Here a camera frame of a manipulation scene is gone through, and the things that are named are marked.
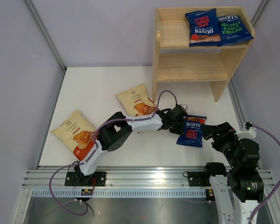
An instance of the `chip bag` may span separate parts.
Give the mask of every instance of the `chip bag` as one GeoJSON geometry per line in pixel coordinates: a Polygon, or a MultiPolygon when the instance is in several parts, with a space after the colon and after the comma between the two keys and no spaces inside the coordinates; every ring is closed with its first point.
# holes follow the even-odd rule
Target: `chip bag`
{"type": "Polygon", "coordinates": [[[204,125],[205,121],[205,116],[188,115],[184,134],[177,139],[177,145],[202,147],[201,125],[204,125]]]}
{"type": "Polygon", "coordinates": [[[218,46],[241,43],[253,39],[239,15],[218,17],[221,43],[218,46]]]}
{"type": "Polygon", "coordinates": [[[217,9],[186,13],[190,24],[189,46],[218,45],[221,41],[217,9]]]}
{"type": "Polygon", "coordinates": [[[80,111],[76,110],[59,128],[51,133],[62,140],[81,161],[94,145],[92,138],[95,130],[96,128],[81,115],[80,111]]]}
{"type": "Polygon", "coordinates": [[[129,116],[142,116],[154,113],[156,106],[148,98],[145,84],[116,94],[129,116]]]}

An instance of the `white wall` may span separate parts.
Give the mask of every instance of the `white wall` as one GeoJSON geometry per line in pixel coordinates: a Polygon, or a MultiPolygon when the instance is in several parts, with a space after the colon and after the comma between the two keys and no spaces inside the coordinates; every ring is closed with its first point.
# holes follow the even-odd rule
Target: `white wall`
{"type": "MultiPolygon", "coordinates": [[[[246,117],[280,140],[280,1],[270,1],[255,26],[256,39],[233,81],[246,117]]],[[[280,178],[280,149],[258,131],[261,166],[280,178]]]]}
{"type": "Polygon", "coordinates": [[[62,72],[22,0],[0,0],[0,224],[35,166],[62,72]]]}
{"type": "Polygon", "coordinates": [[[66,66],[151,65],[154,8],[244,6],[261,0],[33,0],[66,66]]]}

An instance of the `burts logo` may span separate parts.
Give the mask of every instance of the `burts logo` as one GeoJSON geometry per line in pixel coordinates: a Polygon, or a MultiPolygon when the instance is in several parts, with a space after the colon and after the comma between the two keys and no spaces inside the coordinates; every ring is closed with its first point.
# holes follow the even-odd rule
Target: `burts logo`
{"type": "Polygon", "coordinates": [[[190,122],[190,123],[187,122],[187,126],[190,126],[190,127],[200,127],[201,124],[193,123],[193,122],[190,122]]]}
{"type": "Polygon", "coordinates": [[[233,21],[233,20],[236,20],[237,18],[238,17],[236,15],[228,15],[228,16],[219,18],[219,21],[224,21],[224,20],[233,21]]]}

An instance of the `wooden shelf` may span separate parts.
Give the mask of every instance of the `wooden shelf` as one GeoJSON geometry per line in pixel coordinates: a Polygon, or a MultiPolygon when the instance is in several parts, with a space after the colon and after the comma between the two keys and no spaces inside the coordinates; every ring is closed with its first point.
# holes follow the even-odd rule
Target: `wooden shelf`
{"type": "Polygon", "coordinates": [[[246,42],[228,46],[189,46],[189,22],[187,20],[160,20],[161,49],[244,49],[246,42]]]}
{"type": "Polygon", "coordinates": [[[255,38],[255,30],[242,7],[156,8],[153,56],[153,101],[158,82],[210,81],[217,102],[238,68],[253,40],[228,46],[189,47],[186,13],[217,8],[217,16],[239,15],[255,38]],[[161,49],[218,49],[219,53],[161,54],[161,49]]]}
{"type": "Polygon", "coordinates": [[[157,81],[226,81],[219,54],[160,54],[157,81]]]}

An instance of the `blue chip bag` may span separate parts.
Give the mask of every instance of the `blue chip bag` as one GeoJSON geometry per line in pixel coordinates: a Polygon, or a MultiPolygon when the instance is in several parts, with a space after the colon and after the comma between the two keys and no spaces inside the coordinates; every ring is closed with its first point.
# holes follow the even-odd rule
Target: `blue chip bag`
{"type": "Polygon", "coordinates": [[[239,15],[226,15],[218,17],[221,43],[218,46],[241,43],[253,39],[239,15]]]}
{"type": "Polygon", "coordinates": [[[184,126],[184,134],[177,139],[177,145],[202,147],[201,124],[204,125],[205,116],[188,115],[184,126]]]}
{"type": "Polygon", "coordinates": [[[217,9],[186,13],[190,24],[189,46],[212,46],[220,44],[217,9]]]}

